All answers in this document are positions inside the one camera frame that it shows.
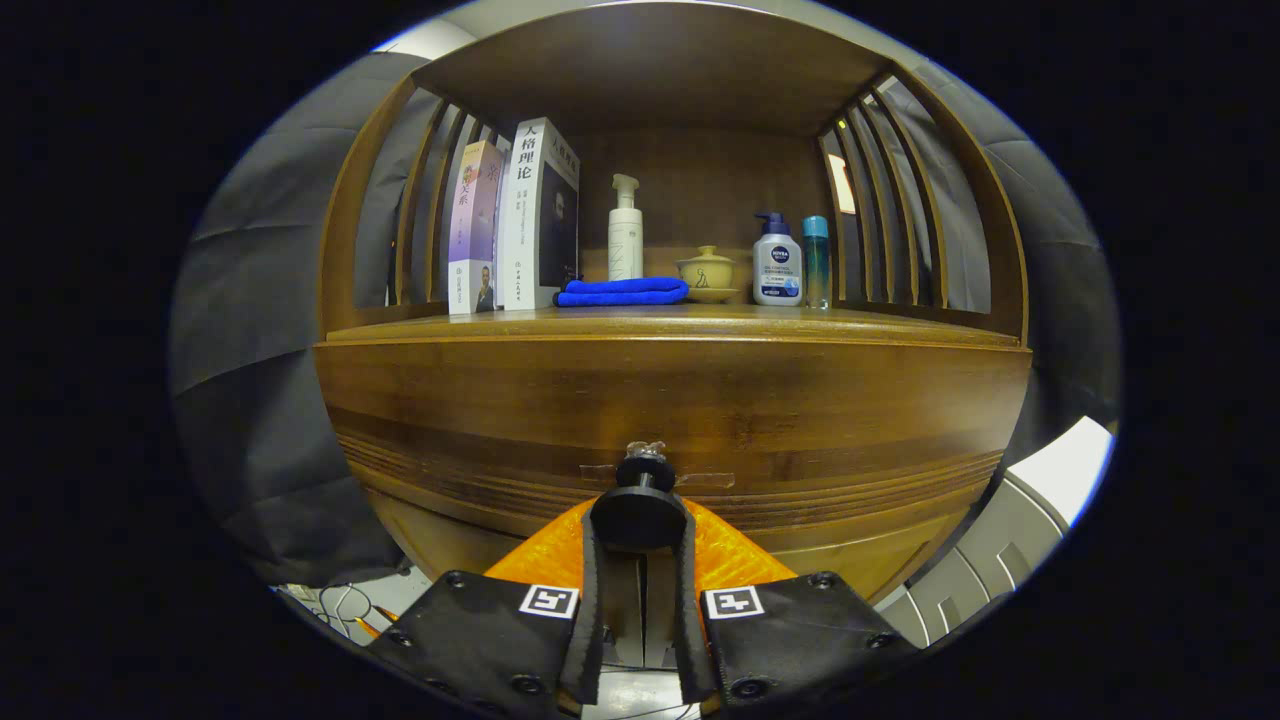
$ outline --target white book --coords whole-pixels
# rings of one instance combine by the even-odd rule
[[[509,158],[499,217],[503,302],[549,307],[577,277],[579,159],[547,118],[516,127]]]
[[[462,151],[449,222],[449,314],[492,313],[499,282],[494,258],[494,211],[502,182],[502,152],[488,141]]]

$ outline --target microfiber cloth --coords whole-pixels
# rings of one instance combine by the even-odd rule
[[[570,281],[556,293],[558,307],[590,305],[671,305],[689,295],[689,283],[680,278],[634,278],[607,283]]]

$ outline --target orange gripper base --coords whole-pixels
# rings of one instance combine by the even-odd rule
[[[515,583],[582,588],[582,515],[595,500],[575,505],[507,553],[488,578]],[[694,516],[694,587],[703,591],[786,580],[796,574],[736,528],[696,502],[684,500]]]

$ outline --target white pump bottle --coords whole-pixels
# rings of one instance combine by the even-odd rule
[[[609,281],[644,277],[644,225],[636,210],[636,188],[640,181],[631,176],[613,174],[618,206],[609,210]]]

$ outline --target shelf board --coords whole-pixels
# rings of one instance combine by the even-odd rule
[[[760,305],[659,305],[545,307],[435,315],[329,333],[328,342],[527,340],[545,337],[733,338],[861,345],[946,345],[1024,350],[1018,338],[932,320],[860,310],[813,310]]]
[[[892,61],[771,13],[636,3],[549,15],[417,72],[509,133],[547,115],[566,136],[704,127],[814,137]]]

